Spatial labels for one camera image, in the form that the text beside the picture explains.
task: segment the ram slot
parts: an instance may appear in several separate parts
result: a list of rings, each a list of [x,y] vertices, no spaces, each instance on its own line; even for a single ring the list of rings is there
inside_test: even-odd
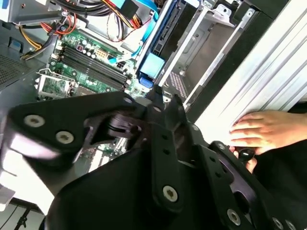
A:
[[[122,87],[123,87],[122,83],[119,83],[119,82],[116,82],[116,81],[114,81],[110,78],[107,78],[101,72],[97,72],[93,69],[89,69],[85,65],[82,65],[82,64],[72,60],[71,58],[64,58],[61,62],[65,65],[71,67],[71,68],[74,68],[75,70],[77,70],[79,72],[82,72],[83,74],[85,74],[85,75],[87,75],[91,78],[94,78],[98,81],[101,81],[101,82],[107,84],[108,86],[110,86],[110,87],[112,87],[116,90],[121,90]]]
[[[115,81],[122,82],[124,84],[127,80],[127,77],[125,75],[123,75],[123,74],[117,72],[116,70],[108,67],[104,63],[101,63],[97,60],[94,60],[94,59],[78,52],[77,50],[75,50],[73,48],[66,47],[64,49],[64,56],[69,56],[72,59],[76,60],[77,62],[80,62],[81,64],[84,64],[91,69],[102,72],[107,77],[110,77]]]

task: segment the finger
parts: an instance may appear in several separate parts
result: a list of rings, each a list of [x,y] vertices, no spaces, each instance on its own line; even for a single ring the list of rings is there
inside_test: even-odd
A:
[[[255,153],[256,155],[261,155],[267,151],[271,150],[271,148],[268,148],[268,147],[260,147],[260,148],[256,148],[255,149]]]
[[[251,113],[251,114],[247,114],[243,117],[241,117],[238,122],[241,121],[246,121],[246,120],[260,120],[264,118],[264,114],[263,112],[255,112],[255,113]]]
[[[246,128],[261,128],[264,126],[263,120],[243,120],[234,124],[231,127],[231,131],[238,129],[246,129]]]
[[[234,146],[229,146],[229,150],[231,151],[231,152],[234,152],[235,151],[235,147]]]
[[[238,151],[234,151],[234,155],[239,159],[239,153],[238,153]]]
[[[248,171],[250,171],[250,173],[253,173],[256,165],[257,165],[257,160],[256,160],[256,158],[253,158],[253,159],[251,159],[250,161],[247,162],[246,168],[247,168]]]
[[[229,145],[237,147],[263,147],[263,141],[260,138],[240,138],[232,139]]]
[[[260,128],[246,128],[230,132],[230,139],[261,138]]]

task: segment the ventilation grille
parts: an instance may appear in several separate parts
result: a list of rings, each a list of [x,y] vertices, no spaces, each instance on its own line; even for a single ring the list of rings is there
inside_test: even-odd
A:
[[[184,89],[183,82],[178,74],[175,74],[174,72],[170,73],[172,86],[176,88],[178,92],[180,92],[180,96],[183,98],[187,98],[186,90]]]
[[[0,86],[19,77],[22,73],[28,72],[30,69],[27,65],[0,54]]]

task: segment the blue cable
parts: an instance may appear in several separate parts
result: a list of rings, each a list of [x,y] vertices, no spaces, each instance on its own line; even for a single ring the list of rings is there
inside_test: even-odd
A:
[[[149,9],[151,9],[152,11],[154,11],[154,15],[150,21],[150,24],[148,25],[143,38],[140,41],[140,46],[137,48],[137,50],[135,52],[133,52],[131,55],[123,55],[121,57],[117,57],[117,58],[112,58],[109,60],[109,62],[111,64],[115,64],[121,61],[126,61],[129,60],[135,56],[138,55],[138,53],[141,51],[143,44],[146,42],[146,40],[148,39],[150,33],[153,31],[154,26],[158,20],[159,14],[158,14],[158,8],[157,6],[150,0],[136,0],[137,2],[143,4],[144,6],[148,7]]]

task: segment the black surface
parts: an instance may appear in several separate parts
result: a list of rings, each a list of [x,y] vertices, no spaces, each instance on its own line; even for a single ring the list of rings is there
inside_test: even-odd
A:
[[[193,18],[195,11],[196,11],[195,8],[189,4],[185,7],[180,18],[178,19],[178,22],[172,34],[168,38],[168,41],[166,42],[164,48],[161,51],[160,58],[168,60],[172,52],[176,51],[178,41],[182,37],[188,24]]]
[[[245,0],[272,19],[276,19],[289,0]]]
[[[204,86],[202,92],[188,110],[187,115],[191,122],[196,122],[259,39],[267,31],[272,22],[273,20],[271,18],[261,12],[252,19],[247,29],[238,38],[223,63]]]

